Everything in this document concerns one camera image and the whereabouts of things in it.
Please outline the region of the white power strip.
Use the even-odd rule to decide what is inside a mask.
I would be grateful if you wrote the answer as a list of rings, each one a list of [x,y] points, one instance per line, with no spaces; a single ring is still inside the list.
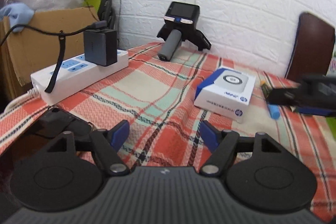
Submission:
[[[127,51],[117,50],[117,62],[102,67],[85,60],[84,55],[78,55],[63,61],[57,75],[56,83],[51,93],[45,92],[49,85],[55,65],[51,65],[31,74],[31,82],[44,102],[49,106],[74,95],[84,88],[104,79],[129,65]]]

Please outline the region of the black power adapter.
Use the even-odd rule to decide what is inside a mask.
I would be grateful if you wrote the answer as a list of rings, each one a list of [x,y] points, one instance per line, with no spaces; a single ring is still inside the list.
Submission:
[[[117,62],[117,31],[105,20],[95,22],[84,31],[85,61],[108,67]]]

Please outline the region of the red plaid bed sheet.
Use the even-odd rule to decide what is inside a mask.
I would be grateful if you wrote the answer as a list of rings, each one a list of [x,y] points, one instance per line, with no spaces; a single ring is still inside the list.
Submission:
[[[198,133],[201,120],[245,136],[265,131],[317,176],[311,211],[325,221],[335,216],[335,140],[325,118],[283,107],[280,118],[273,120],[258,86],[243,123],[194,106],[198,84],[220,66],[248,73],[276,88],[291,88],[294,82],[185,49],[171,62],[163,62],[157,57],[158,50],[158,43],[130,49],[127,68],[65,99],[60,107],[96,126],[128,120],[130,135],[119,154],[131,167],[199,168],[210,155]]]

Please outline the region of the white blue HP box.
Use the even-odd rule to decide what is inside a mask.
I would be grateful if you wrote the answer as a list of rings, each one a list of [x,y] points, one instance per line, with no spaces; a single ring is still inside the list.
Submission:
[[[255,81],[255,76],[220,67],[197,86],[194,105],[242,123]]]

